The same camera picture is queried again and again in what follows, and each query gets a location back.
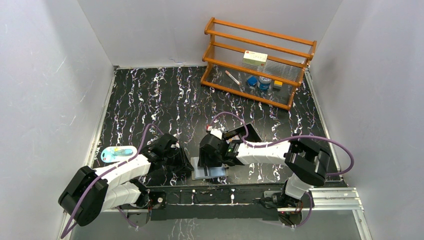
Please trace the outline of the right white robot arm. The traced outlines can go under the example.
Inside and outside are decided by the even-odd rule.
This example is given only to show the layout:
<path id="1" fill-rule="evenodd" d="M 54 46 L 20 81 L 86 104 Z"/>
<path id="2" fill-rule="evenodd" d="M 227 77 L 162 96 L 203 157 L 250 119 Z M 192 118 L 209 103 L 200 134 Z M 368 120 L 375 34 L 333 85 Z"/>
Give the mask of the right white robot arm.
<path id="1" fill-rule="evenodd" d="M 304 193 L 326 182 L 331 153 L 309 135 L 295 136 L 282 142 L 226 141 L 207 134 L 199 145 L 198 167 L 246 166 L 250 164 L 285 165 L 292 176 L 284 184 L 282 202 L 295 207 Z"/>

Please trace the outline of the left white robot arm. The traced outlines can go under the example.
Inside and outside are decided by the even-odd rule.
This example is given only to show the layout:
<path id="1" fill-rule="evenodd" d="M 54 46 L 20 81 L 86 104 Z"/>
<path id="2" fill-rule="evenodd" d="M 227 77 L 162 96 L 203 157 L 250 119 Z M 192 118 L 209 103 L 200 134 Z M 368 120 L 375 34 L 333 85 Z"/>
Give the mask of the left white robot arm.
<path id="1" fill-rule="evenodd" d="M 79 226 L 86 226 L 101 212 L 122 205 L 151 207 L 150 190 L 139 182 L 139 177 L 157 170 L 175 174 L 194 170 L 178 139 L 168 133 L 141 149 L 130 146 L 132 153 L 124 154 L 124 149 L 123 146 L 110 148 L 109 155 L 120 159 L 114 164 L 78 169 L 58 198 L 58 204 Z"/>

